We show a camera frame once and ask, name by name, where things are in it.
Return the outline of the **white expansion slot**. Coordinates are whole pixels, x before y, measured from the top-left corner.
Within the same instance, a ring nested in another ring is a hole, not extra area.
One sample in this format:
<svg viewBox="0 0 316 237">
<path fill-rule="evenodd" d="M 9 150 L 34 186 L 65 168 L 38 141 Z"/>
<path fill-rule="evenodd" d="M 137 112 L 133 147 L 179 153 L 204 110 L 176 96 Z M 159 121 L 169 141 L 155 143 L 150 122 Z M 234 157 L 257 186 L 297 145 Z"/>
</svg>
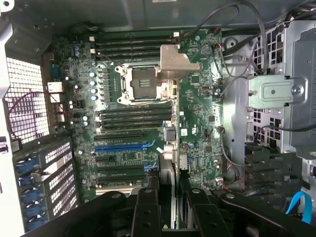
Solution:
<svg viewBox="0 0 316 237">
<path fill-rule="evenodd" d="M 141 185 L 132 185 L 132 186 L 104 186 L 101 188 L 97 188 L 95 190 L 96 195 L 100 196 L 108 192 L 117 191 L 123 194 L 129 195 L 131 194 L 133 189 L 140 188 Z"/>
</svg>

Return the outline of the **long black expansion slot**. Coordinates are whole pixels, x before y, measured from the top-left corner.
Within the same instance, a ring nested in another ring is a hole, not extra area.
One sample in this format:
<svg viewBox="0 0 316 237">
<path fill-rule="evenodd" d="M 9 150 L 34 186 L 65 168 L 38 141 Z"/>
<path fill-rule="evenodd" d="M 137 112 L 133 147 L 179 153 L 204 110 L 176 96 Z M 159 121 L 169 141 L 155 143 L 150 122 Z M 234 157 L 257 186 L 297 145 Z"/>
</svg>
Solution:
<svg viewBox="0 0 316 237">
<path fill-rule="evenodd" d="M 94 141 L 120 140 L 120 139 L 139 139 L 143 138 L 142 133 L 133 134 L 105 134 L 94 136 Z"/>
<path fill-rule="evenodd" d="M 139 181 L 143 180 L 145 175 L 129 175 L 129 176 L 107 176 L 107 177 L 99 177 L 98 183 L 105 182 L 125 182 L 125 181 Z"/>
<path fill-rule="evenodd" d="M 125 166 L 106 166 L 97 167 L 97 172 L 125 171 L 125 170 L 143 170 L 141 165 L 125 165 Z"/>
</svg>

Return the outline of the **blue expansion slot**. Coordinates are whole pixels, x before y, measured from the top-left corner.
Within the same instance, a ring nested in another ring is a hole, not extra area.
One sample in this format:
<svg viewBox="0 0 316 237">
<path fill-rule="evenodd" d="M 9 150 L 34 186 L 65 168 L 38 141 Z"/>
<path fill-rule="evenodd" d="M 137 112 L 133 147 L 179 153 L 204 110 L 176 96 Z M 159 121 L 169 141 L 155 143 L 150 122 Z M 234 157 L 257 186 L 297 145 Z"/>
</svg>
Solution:
<svg viewBox="0 0 316 237">
<path fill-rule="evenodd" d="M 106 152 L 122 152 L 122 151 L 134 151 L 134 150 L 146 150 L 147 148 L 143 145 L 113 145 L 113 146 L 96 146 L 95 152 L 106 153 Z"/>
</svg>

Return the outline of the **green motherboard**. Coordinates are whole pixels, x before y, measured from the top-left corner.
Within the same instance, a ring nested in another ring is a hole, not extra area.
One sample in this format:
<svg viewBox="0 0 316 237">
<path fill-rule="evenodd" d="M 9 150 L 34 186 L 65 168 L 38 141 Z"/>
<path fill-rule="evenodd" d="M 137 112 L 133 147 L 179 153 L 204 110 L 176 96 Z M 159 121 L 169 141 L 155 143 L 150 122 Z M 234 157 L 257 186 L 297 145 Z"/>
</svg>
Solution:
<svg viewBox="0 0 316 237">
<path fill-rule="evenodd" d="M 104 186 L 148 185 L 151 170 L 160 174 L 164 134 L 163 123 L 171 118 L 171 103 L 165 86 L 157 77 L 154 102 L 126 106 L 117 102 L 121 96 L 120 75 L 115 67 L 125 63 L 154 63 L 160 68 L 160 47 L 179 45 L 190 62 L 199 63 L 199 72 L 190 73 L 180 81 L 180 169 L 187 170 L 193 187 L 217 188 L 215 178 L 221 174 L 220 127 L 223 124 L 222 67 L 218 56 L 220 34 L 200 30 L 188 39 L 176 41 L 183 31 L 138 31 L 69 35 L 57 37 L 53 44 L 56 59 L 52 76 L 65 84 L 65 117 L 74 143 L 78 165 L 79 192 L 86 200 L 97 197 L 95 190 Z M 212 53 L 204 57 L 203 45 Z M 117 62 L 107 65 L 97 58 L 104 53 Z M 94 141 L 105 134 L 142 133 L 143 138 Z M 94 151 L 96 146 L 143 145 L 146 150 L 106 152 Z M 110 156 L 97 162 L 98 156 Z M 97 167 L 141 165 L 143 170 L 97 172 Z M 143 180 L 98 183 L 99 177 L 145 175 Z"/>
</svg>

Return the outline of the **metal CPU socket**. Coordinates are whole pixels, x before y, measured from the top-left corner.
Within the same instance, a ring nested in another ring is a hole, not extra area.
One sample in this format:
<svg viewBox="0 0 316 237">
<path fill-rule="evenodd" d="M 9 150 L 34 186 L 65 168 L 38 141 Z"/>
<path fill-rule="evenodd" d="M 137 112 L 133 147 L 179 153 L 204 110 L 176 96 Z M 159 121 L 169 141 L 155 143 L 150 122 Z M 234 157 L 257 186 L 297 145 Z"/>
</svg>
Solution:
<svg viewBox="0 0 316 237">
<path fill-rule="evenodd" d="M 125 63 L 115 67 L 120 75 L 121 96 L 117 102 L 138 106 L 159 100 L 157 92 L 158 64 Z"/>
</svg>

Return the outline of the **silver disk bay cage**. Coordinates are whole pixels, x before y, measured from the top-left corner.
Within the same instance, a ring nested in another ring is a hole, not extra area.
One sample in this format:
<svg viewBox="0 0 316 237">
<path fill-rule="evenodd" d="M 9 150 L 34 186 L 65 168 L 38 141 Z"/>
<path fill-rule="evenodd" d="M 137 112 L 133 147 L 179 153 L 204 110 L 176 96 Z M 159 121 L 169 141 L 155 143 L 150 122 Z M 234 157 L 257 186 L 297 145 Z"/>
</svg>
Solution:
<svg viewBox="0 0 316 237">
<path fill-rule="evenodd" d="M 225 150 L 241 162 L 244 144 L 257 138 L 280 153 L 316 160 L 316 20 L 280 24 L 267 40 L 267 72 L 225 84 Z"/>
</svg>

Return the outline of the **thin socket locking lever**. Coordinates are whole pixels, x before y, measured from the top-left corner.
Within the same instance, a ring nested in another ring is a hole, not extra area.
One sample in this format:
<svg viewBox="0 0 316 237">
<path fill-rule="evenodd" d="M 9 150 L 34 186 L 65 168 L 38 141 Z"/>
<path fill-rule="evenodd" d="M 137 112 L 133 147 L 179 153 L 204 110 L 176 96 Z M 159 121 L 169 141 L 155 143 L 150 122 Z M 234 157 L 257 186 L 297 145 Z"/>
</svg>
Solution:
<svg viewBox="0 0 316 237">
<path fill-rule="evenodd" d="M 111 59 L 110 57 L 108 57 L 107 55 L 105 55 L 104 53 L 101 53 L 101 52 L 97 52 L 97 58 L 99 61 L 103 61 L 105 62 L 107 65 L 110 65 L 110 66 L 116 66 L 117 65 L 117 62 L 113 59 Z"/>
</svg>

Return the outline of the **open grey PC case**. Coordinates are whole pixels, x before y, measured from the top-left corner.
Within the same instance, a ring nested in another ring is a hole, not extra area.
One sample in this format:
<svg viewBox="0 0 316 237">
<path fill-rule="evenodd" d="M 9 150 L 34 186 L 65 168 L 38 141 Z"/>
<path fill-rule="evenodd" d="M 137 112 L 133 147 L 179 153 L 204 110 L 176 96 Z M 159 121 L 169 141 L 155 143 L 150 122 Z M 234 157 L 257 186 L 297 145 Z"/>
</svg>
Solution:
<svg viewBox="0 0 316 237">
<path fill-rule="evenodd" d="M 226 82 L 264 75 L 267 32 L 297 20 L 316 20 L 316 0 L 0 0 L 0 237 L 21 237 L 99 197 L 79 192 L 65 84 L 51 71 L 57 37 L 182 30 L 179 42 L 200 30 L 220 34 L 224 112 Z M 316 227 L 316 160 L 254 138 L 235 162 L 225 150 L 224 119 L 219 130 L 219 187 L 199 189 L 239 193 Z M 179 184 L 179 227 L 170 228 L 170 189 L 159 182 L 161 237 L 200 237 L 182 220 Z"/>
</svg>

